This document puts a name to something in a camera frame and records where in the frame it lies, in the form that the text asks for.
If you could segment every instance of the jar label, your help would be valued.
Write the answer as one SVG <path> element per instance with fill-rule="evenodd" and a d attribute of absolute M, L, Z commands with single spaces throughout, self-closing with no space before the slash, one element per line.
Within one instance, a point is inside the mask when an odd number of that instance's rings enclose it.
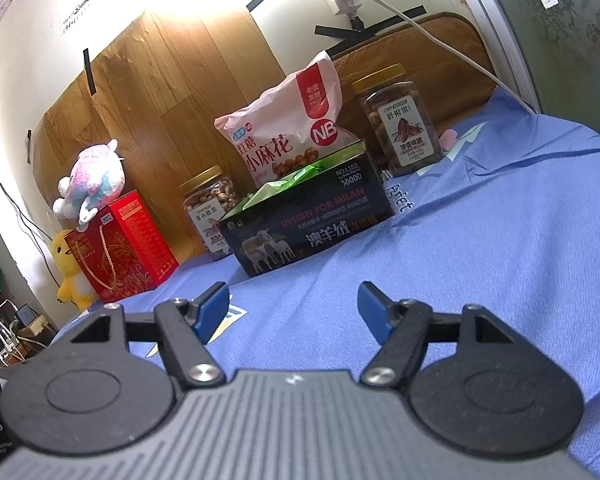
<path fill-rule="evenodd" d="M 401 166 L 408 166 L 434 149 L 413 97 L 406 95 L 378 108 L 389 142 Z"/>
<path fill-rule="evenodd" d="M 224 216 L 224 209 L 217 198 L 212 198 L 192 209 L 189 211 L 189 216 L 209 252 L 228 250 L 229 245 L 218 228 L 218 221 Z"/>

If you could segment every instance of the cardboard box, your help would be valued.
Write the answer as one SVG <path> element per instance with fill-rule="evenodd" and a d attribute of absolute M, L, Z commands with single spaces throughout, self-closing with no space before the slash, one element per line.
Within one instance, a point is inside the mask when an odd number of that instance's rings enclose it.
<path fill-rule="evenodd" d="M 64 239 L 104 303 L 153 290 L 178 266 L 137 191 L 98 211 L 85 232 Z"/>
<path fill-rule="evenodd" d="M 364 140 L 268 183 L 219 221 L 249 276 L 319 253 L 393 215 Z"/>

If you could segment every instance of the red gift box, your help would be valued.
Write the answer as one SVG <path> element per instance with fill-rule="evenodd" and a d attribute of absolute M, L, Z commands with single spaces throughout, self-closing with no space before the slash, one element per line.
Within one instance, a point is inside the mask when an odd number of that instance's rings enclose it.
<path fill-rule="evenodd" d="M 104 303 L 153 290 L 178 266 L 137 191 L 98 211 L 83 233 L 64 237 Z"/>

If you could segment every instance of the black box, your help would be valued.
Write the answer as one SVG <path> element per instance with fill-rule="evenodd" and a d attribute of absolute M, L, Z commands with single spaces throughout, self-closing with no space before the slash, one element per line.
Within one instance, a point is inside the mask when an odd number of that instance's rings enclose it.
<path fill-rule="evenodd" d="M 218 222 L 249 276 L 319 253 L 393 215 L 364 140 L 284 181 L 265 184 Z"/>

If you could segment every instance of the black circular cover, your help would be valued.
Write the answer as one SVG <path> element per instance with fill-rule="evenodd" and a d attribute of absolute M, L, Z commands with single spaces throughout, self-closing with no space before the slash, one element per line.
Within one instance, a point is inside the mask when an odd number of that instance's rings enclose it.
<path fill-rule="evenodd" d="M 487 458 L 523 459 L 558 449 L 584 410 L 576 383 L 538 354 L 489 345 L 437 361 L 413 380 L 410 405 L 448 444 Z"/>
<path fill-rule="evenodd" d="M 173 386 L 160 368 L 86 346 L 79 348 L 84 353 L 42 353 L 4 387 L 2 420 L 27 447 L 60 455 L 107 452 L 132 444 L 169 413 Z"/>

